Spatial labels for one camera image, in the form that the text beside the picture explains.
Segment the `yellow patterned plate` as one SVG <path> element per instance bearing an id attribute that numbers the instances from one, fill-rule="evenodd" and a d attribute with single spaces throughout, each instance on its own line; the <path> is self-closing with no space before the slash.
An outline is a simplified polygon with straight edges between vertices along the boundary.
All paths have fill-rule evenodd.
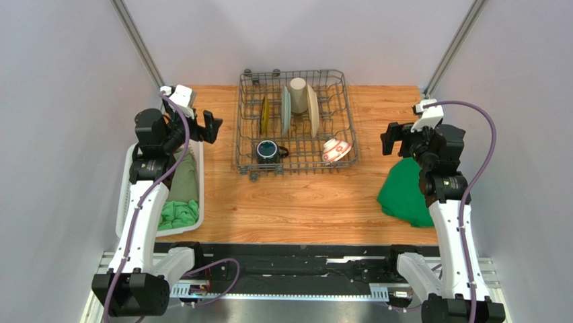
<path id="1" fill-rule="evenodd" d="M 268 129 L 268 120 L 270 114 L 270 106 L 268 98 L 263 96 L 260 108 L 260 134 L 265 135 Z"/>

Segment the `light blue flower plate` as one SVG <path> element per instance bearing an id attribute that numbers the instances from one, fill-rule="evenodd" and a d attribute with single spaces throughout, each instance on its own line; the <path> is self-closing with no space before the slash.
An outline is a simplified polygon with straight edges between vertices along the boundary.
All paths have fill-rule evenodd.
<path id="1" fill-rule="evenodd" d="M 285 137 L 289 133 L 291 125 L 291 94 L 287 86 L 282 89 L 282 105 L 281 105 L 281 136 Z"/>

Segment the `cream bird plate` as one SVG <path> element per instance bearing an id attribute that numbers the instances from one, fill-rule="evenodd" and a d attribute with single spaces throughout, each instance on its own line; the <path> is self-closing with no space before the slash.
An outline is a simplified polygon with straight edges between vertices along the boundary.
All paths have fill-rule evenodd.
<path id="1" fill-rule="evenodd" d="M 319 102 L 318 97 L 313 88 L 307 84 L 307 103 L 309 119 L 311 122 L 311 136 L 316 138 L 319 130 Z"/>

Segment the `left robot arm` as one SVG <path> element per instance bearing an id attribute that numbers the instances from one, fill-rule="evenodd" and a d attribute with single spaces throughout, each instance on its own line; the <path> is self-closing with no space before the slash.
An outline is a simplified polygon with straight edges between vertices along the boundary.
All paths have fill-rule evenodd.
<path id="1" fill-rule="evenodd" d="M 205 124 L 195 118 L 158 109 L 135 116 L 137 143 L 126 155 L 128 187 L 126 218 L 115 255 L 104 274 L 96 274 L 91 290 L 111 317 L 162 316 L 172 287 L 202 258 L 198 243 L 175 244 L 157 264 L 153 249 L 164 203 L 176 168 L 176 149 L 190 141 L 214 143 L 223 120 L 205 110 Z"/>

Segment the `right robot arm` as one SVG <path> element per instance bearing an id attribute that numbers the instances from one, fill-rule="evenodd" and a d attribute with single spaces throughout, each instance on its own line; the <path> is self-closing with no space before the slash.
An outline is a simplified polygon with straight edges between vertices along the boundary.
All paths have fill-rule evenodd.
<path id="1" fill-rule="evenodd" d="M 438 234 L 441 273 L 423 255 L 404 252 L 397 272 L 421 302 L 423 322 L 505 322 L 503 303 L 491 298 L 480 270 L 471 231 L 470 183 L 458 170 L 465 131 L 449 124 L 414 128 L 392 122 L 381 134 L 383 155 L 401 147 L 400 157 L 420 166 L 419 188 Z"/>

